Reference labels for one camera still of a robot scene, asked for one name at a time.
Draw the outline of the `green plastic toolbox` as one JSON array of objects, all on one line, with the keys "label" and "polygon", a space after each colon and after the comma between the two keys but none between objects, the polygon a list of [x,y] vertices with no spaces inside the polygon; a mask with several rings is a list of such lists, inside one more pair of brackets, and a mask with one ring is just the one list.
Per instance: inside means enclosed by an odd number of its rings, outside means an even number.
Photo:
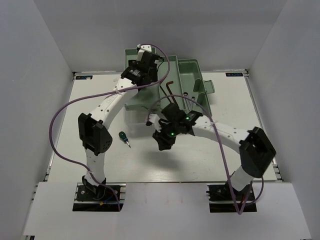
[{"label": "green plastic toolbox", "polygon": [[[171,55],[168,57],[170,71],[161,86],[167,95],[183,96],[188,93],[188,99],[172,97],[158,102],[152,112],[161,118],[161,110],[169,103],[176,103],[186,113],[189,111],[202,112],[205,109],[212,113],[208,94],[213,94],[215,88],[211,80],[204,80],[200,65],[196,59],[178,59]],[[124,122],[130,135],[139,135],[144,132],[152,133],[154,129],[146,126],[148,111],[152,104],[165,96],[158,85],[142,89],[124,106]]]}]

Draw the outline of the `green screwdriver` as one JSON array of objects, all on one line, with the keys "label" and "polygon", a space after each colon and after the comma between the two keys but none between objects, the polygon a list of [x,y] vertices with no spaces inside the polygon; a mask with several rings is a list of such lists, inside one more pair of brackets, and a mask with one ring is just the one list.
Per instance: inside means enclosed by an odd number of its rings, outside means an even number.
[{"label": "green screwdriver", "polygon": [[120,132],[118,133],[118,135],[119,135],[119,138],[120,138],[125,144],[127,144],[129,148],[131,148],[131,145],[130,145],[130,143],[129,143],[129,139],[128,139],[127,135],[126,135],[123,131],[120,131]]}]

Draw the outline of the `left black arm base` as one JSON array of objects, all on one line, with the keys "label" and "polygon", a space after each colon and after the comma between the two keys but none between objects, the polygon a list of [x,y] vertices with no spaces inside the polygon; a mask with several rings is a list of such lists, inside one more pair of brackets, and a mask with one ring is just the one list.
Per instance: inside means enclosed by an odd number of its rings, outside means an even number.
[{"label": "left black arm base", "polygon": [[82,183],[78,183],[73,201],[73,212],[118,212],[118,203],[110,189],[94,194]]}]

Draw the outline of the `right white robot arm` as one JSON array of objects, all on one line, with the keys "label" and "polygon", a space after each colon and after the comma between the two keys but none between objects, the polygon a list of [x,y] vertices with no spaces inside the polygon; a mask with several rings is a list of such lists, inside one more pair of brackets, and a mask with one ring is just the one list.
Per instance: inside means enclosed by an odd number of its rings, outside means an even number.
[{"label": "right white robot arm", "polygon": [[230,184],[225,187],[226,195],[233,200],[243,195],[251,181],[263,177],[276,156],[274,146],[260,127],[243,130],[213,123],[203,113],[194,110],[186,113],[175,103],[167,105],[161,113],[163,118],[150,114],[146,122],[155,129],[152,137],[160,151],[171,149],[176,137],[183,134],[215,141],[239,154],[240,166],[230,175]]}]

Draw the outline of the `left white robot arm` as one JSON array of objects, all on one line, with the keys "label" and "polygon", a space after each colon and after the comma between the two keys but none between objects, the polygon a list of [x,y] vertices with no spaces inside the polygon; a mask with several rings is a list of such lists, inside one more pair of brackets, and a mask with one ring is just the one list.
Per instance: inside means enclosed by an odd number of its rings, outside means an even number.
[{"label": "left white robot arm", "polygon": [[152,52],[150,45],[137,47],[137,59],[120,75],[113,89],[114,95],[106,97],[88,114],[78,117],[79,138],[86,154],[89,170],[82,177],[83,185],[94,199],[105,196],[105,153],[113,138],[108,129],[123,106],[141,89],[158,80],[157,63],[160,56]]}]

